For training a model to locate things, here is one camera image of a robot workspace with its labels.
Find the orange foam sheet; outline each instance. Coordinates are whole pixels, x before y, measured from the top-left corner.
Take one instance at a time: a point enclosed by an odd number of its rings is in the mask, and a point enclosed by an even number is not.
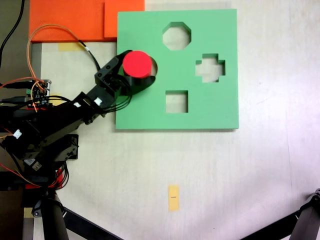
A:
[[[104,38],[116,41],[118,31],[118,12],[140,12],[145,10],[145,0],[105,0]]]
[[[105,0],[30,0],[29,36],[44,24],[69,28],[82,41],[104,41]],[[65,30],[40,30],[32,42],[76,42]]]

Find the metal tripod leg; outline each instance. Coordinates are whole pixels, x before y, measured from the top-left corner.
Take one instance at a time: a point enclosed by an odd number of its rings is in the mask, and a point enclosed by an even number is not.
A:
[[[320,189],[313,193],[300,210],[286,216],[242,240],[316,240],[320,227]]]

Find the yellow sticky note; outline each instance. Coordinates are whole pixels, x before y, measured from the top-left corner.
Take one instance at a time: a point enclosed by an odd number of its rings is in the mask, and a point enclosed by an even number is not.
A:
[[[59,42],[58,50],[59,52],[77,52],[85,51],[85,48],[80,42]]]
[[[169,212],[174,212],[179,210],[179,186],[178,185],[169,185],[168,188],[168,203],[169,203]]]

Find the table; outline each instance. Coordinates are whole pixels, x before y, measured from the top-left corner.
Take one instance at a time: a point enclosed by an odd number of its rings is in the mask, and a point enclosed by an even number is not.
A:
[[[146,0],[147,11],[215,8],[238,9],[238,130],[115,131],[114,114],[78,129],[79,159],[59,198],[125,240],[241,239],[320,186],[320,2]],[[116,54],[115,43],[88,46],[101,65]],[[87,92],[95,72],[85,52],[42,44],[53,93]],[[180,210],[169,212],[172,184]],[[34,239],[42,235],[37,218]]]

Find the green foam board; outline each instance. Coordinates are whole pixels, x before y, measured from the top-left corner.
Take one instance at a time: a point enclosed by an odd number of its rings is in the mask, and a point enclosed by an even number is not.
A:
[[[171,26],[191,32],[182,50],[170,50],[163,34]],[[235,9],[118,13],[117,53],[144,51],[157,63],[155,83],[116,113],[116,128],[127,130],[237,129],[238,53]],[[196,76],[196,63],[216,56],[225,64],[218,82]],[[166,93],[187,93],[187,112],[166,112]]]

